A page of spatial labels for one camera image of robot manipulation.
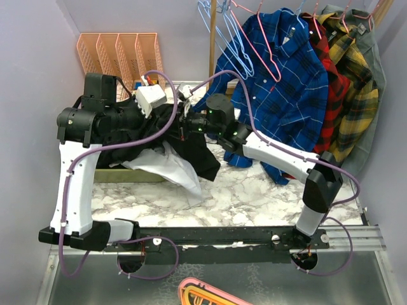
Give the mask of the black shirt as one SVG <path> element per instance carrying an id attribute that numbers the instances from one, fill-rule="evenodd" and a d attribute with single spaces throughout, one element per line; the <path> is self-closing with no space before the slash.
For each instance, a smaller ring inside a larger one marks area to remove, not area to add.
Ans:
<path id="1" fill-rule="evenodd" d="M 111 107 L 135 107 L 135 102 L 125 100 L 117 102 Z M 132 131 L 111 132 L 105 136 L 99 136 L 95 131 L 95 123 L 93 124 L 93 131 L 91 140 L 94 144 L 101 143 L 104 146 L 127 144 L 136 140 L 145 139 L 161 130 L 170 118 L 172 112 L 171 104 L 163 104 L 156 109 L 153 109 L 152 115 L 148 120 L 138 129 Z M 131 161 L 138 157 L 144 149 L 154 149 L 160 147 L 163 141 L 167 141 L 176 152 L 190 162 L 197 175 L 203 179 L 213 181 L 220 169 L 220 162 L 216 159 L 213 153 L 207 147 L 205 137 L 202 133 L 192 133 L 186 140 L 179 138 L 179 130 L 177 127 L 177 120 L 175 119 L 171 127 L 157 139 L 138 146 L 124 147 L 104 151 L 101 153 L 98 167 L 105 168 L 114 162 Z"/>

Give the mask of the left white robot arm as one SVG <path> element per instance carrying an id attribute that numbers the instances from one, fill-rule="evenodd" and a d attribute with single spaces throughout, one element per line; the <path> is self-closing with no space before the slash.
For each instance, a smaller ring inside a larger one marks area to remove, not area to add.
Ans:
<path id="1" fill-rule="evenodd" d="M 72 107 L 57 117 L 60 142 L 60 181 L 50 225 L 41 229 L 41 243 L 101 251 L 118 242 L 125 250 L 140 245 L 140 234 L 131 220 L 96 221 L 92 218 L 92 189 L 102 146 L 123 142 L 125 132 L 136 131 L 145 116 L 130 94 L 117 102 L 117 85 L 123 81 L 106 74 L 87 73 L 84 92 Z"/>

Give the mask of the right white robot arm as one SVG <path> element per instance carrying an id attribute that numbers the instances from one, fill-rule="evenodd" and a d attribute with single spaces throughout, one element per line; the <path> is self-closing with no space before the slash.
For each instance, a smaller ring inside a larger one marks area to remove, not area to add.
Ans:
<path id="1" fill-rule="evenodd" d="M 191 109 L 191 95 L 187 93 L 178 93 L 177 101 L 176 126 L 181 140 L 192 133 L 215 134 L 217 144 L 225 151 L 271 165 L 304 184 L 304 207 L 291 232 L 291 240 L 295 247 L 309 247 L 343 184 L 335 170 L 333 155 L 295 149 L 238 122 L 231 102 L 222 94 L 206 101 L 206 113 Z"/>

